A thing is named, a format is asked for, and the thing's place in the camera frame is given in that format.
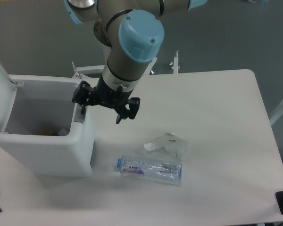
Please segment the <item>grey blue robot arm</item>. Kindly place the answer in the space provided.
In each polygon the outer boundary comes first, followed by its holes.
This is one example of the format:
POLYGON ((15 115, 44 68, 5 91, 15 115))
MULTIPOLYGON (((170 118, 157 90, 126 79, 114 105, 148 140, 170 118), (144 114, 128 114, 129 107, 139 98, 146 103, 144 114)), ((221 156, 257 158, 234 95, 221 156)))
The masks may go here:
POLYGON ((82 107, 101 105, 114 109, 117 122, 134 119, 140 99, 131 97, 138 81, 156 57, 165 31, 160 18, 189 11, 202 0, 66 0, 76 24, 94 21, 94 34, 110 47, 107 62, 95 87, 82 81, 72 101, 82 107))

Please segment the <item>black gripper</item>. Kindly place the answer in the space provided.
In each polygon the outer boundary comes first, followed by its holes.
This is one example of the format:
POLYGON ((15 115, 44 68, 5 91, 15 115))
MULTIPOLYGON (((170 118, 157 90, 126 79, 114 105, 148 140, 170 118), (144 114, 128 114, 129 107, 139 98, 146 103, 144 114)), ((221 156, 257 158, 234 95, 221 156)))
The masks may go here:
MULTIPOLYGON (((92 92, 93 88, 86 81, 80 82, 75 89, 72 102, 82 107, 81 113, 85 113, 92 92)), ((133 91, 131 90, 129 92, 117 93, 117 91, 111 89, 104 82, 103 78, 100 77, 95 87, 95 93, 93 94, 95 99, 92 106, 101 105, 115 109, 117 113, 116 124, 119 124, 121 120, 127 118, 133 120, 139 111, 141 99, 139 97, 132 97, 129 99, 132 92, 133 91)))

